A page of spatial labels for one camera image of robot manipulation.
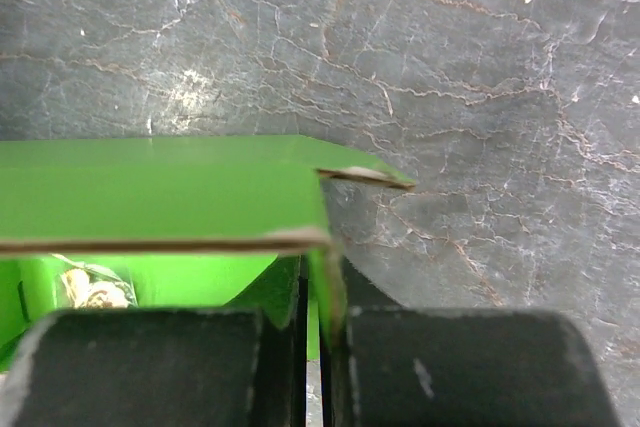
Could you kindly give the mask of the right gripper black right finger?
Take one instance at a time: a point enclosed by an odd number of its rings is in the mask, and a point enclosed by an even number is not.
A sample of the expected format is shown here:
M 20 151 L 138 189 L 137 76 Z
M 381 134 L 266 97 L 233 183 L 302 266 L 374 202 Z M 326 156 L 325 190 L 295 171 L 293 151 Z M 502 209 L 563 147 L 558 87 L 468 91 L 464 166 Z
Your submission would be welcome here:
M 320 354 L 327 426 L 616 426 L 579 329 L 548 310 L 404 307 L 351 262 L 346 331 Z

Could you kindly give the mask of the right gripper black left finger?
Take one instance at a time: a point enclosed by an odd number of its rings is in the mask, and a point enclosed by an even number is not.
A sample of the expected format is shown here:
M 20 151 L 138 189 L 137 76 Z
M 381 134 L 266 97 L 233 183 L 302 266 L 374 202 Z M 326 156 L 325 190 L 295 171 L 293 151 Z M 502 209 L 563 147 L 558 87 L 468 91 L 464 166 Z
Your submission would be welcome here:
M 280 257 L 228 306 L 60 310 L 21 338 L 5 426 L 302 426 L 308 273 Z

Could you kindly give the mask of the green paper box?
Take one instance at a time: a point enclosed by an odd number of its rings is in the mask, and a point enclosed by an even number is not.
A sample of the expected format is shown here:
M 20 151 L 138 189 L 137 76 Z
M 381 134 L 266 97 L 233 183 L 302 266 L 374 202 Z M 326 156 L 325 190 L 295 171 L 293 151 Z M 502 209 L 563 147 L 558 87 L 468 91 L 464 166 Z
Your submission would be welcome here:
M 138 308 L 229 305 L 280 257 L 310 273 L 309 359 L 344 308 L 322 183 L 403 191 L 378 157 L 303 135 L 5 141 L 1 145 L 1 365 L 59 307 L 51 254 L 106 266 Z

